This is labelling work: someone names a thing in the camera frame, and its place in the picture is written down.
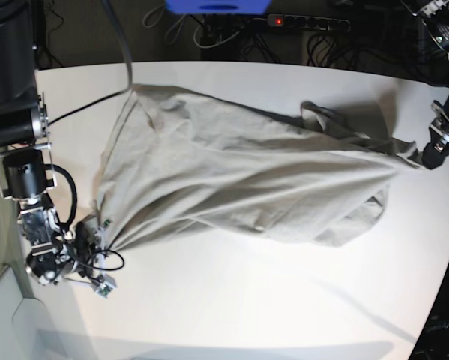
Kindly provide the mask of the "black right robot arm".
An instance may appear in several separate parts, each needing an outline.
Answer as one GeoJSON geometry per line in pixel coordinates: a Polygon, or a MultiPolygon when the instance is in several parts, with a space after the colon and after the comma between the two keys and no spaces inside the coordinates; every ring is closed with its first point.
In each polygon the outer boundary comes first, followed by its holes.
{"type": "Polygon", "coordinates": [[[104,260],[110,255],[99,228],[76,222],[72,205],[61,220],[49,196],[70,173],[52,162],[46,104],[37,90],[33,9],[30,1],[0,1],[0,192],[18,208],[16,223],[31,250],[25,270],[39,284],[57,284],[77,273],[97,292],[111,287],[104,260]]]}

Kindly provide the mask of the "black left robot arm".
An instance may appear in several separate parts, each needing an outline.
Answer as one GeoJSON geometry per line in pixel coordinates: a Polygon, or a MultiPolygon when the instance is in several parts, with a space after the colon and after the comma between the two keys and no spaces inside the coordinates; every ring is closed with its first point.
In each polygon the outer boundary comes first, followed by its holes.
{"type": "MultiPolygon", "coordinates": [[[[449,0],[402,1],[401,4],[424,24],[433,43],[449,63],[449,0]]],[[[424,167],[434,170],[449,157],[449,95],[443,104],[433,101],[431,109],[435,118],[429,126],[430,142],[421,158],[424,167]]]]}

